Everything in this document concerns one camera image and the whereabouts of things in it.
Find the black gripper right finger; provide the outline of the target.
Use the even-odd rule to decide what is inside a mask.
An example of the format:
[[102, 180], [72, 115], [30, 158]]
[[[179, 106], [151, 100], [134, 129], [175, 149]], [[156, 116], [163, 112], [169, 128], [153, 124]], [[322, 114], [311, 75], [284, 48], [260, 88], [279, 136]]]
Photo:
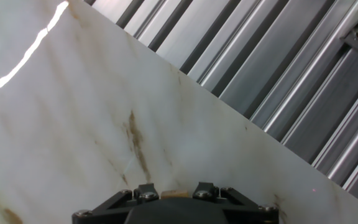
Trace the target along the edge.
[[193, 199], [217, 208], [214, 214], [226, 223], [279, 224], [277, 207], [259, 205], [232, 187], [219, 188], [213, 183], [200, 182]]

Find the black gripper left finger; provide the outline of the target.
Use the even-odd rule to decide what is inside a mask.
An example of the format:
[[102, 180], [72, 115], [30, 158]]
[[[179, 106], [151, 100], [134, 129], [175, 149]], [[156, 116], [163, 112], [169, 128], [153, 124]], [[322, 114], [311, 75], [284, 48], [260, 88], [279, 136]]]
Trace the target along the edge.
[[72, 224], [124, 223], [136, 206], [158, 200], [154, 184], [139, 185], [134, 190], [124, 189], [92, 210], [79, 210], [71, 216]]

